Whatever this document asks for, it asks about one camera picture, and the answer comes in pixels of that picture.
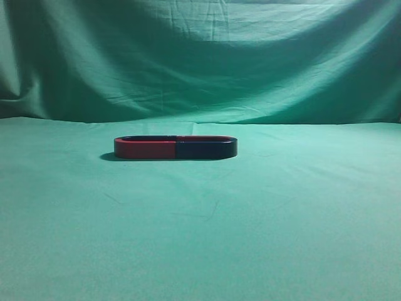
magnet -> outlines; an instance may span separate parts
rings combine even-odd
[[[114,153],[124,159],[227,159],[237,155],[229,136],[142,135],[114,139]]]

table surface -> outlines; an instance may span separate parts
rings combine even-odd
[[[230,135],[126,161],[124,135]],[[401,125],[0,120],[1,300],[394,300]]]

green cloth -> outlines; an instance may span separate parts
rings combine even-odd
[[[121,135],[238,138],[124,161]],[[0,120],[0,300],[399,301],[401,125]]]
[[[393,122],[400,0],[0,0],[0,117]]]

green backdrop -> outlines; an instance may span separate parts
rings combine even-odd
[[[0,117],[393,122],[399,0],[0,0]]]

green fabric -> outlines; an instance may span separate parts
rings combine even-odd
[[[0,0],[0,117],[393,122],[400,0]]]
[[[0,300],[399,301],[401,125],[0,120]],[[233,135],[221,161],[114,159]]]

